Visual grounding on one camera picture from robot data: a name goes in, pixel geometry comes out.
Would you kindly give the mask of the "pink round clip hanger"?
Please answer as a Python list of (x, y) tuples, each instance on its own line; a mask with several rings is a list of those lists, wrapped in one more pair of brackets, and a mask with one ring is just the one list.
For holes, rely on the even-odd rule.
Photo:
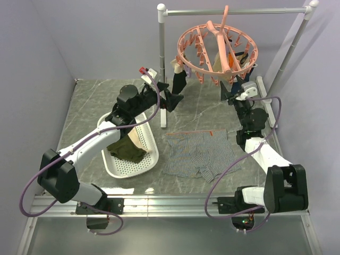
[[(220, 23), (209, 20), (188, 29), (178, 39), (175, 59), (185, 68), (188, 76), (194, 73), (200, 83), (204, 83), (205, 77), (209, 77), (214, 84), (218, 84), (220, 80), (232, 84), (237, 75), (243, 78), (253, 64), (256, 64), (259, 55), (256, 43), (245, 32), (226, 24), (228, 11), (229, 6), (226, 5)], [(235, 56), (238, 52), (249, 54), (249, 66), (240, 67), (240, 61)], [(220, 55), (225, 74), (212, 70), (217, 53)], [(228, 53), (231, 53), (234, 59), (235, 71), (228, 65)]]

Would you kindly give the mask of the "grey striped boxer underwear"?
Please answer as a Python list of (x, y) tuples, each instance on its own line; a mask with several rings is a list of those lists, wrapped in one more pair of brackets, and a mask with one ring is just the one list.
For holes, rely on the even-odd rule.
[(225, 129), (166, 134), (170, 145), (163, 173), (210, 183), (236, 161)]

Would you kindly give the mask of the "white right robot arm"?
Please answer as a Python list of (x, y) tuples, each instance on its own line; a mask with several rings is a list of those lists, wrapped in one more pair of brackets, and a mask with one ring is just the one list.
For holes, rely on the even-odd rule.
[(233, 197), (227, 197), (227, 212), (244, 213), (256, 207), (258, 212), (269, 213), (303, 211), (308, 208), (306, 172), (302, 165), (294, 165), (284, 159), (267, 142), (262, 131), (266, 127), (268, 113), (251, 105), (257, 96), (257, 85), (237, 77), (238, 91), (228, 91), (220, 84), (221, 100), (236, 110), (241, 129), (236, 142), (241, 149), (259, 164), (266, 175), (265, 185), (238, 187)]

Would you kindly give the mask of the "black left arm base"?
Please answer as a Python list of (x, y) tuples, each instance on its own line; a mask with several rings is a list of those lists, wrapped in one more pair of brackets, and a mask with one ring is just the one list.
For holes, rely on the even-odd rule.
[(105, 230), (112, 214), (122, 215), (124, 208), (123, 198), (104, 198), (94, 206), (78, 202), (76, 215), (85, 215), (87, 228), (91, 231)]

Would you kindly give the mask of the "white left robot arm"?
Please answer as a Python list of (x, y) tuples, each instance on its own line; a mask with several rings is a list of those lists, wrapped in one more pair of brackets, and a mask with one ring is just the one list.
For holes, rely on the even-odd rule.
[(157, 83), (165, 97), (158, 97), (148, 84), (141, 91), (131, 84), (123, 86), (112, 111), (99, 127), (67, 148), (58, 152), (49, 149), (43, 154), (38, 184), (60, 203), (73, 200), (88, 204), (96, 214), (104, 212), (107, 194), (94, 184), (79, 181), (77, 171), (83, 169), (101, 150), (127, 137), (136, 123), (135, 117), (153, 105), (173, 111), (184, 97), (171, 93), (168, 86), (167, 83)]

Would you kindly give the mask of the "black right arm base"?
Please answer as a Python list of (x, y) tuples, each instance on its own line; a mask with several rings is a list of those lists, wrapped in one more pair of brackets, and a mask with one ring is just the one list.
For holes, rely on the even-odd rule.
[[(242, 198), (236, 197), (218, 197), (216, 202), (212, 203), (217, 205), (219, 214), (234, 214), (239, 211), (250, 209), (256, 207), (254, 204), (247, 204)], [(232, 217), (232, 224), (237, 230), (249, 231), (254, 228), (255, 225), (255, 214), (262, 214), (265, 212), (263, 207), (249, 211), (248, 215), (245, 217)]]

